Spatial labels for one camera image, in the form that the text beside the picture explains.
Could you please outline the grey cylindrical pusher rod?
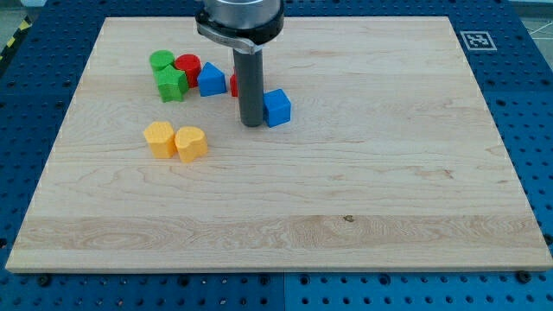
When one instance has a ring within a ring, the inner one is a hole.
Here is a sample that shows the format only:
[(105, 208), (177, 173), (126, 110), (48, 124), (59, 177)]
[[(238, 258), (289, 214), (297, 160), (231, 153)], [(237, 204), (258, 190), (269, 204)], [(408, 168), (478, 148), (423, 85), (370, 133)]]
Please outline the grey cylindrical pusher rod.
[(263, 49), (254, 54), (233, 51), (241, 123), (257, 127), (264, 121)]

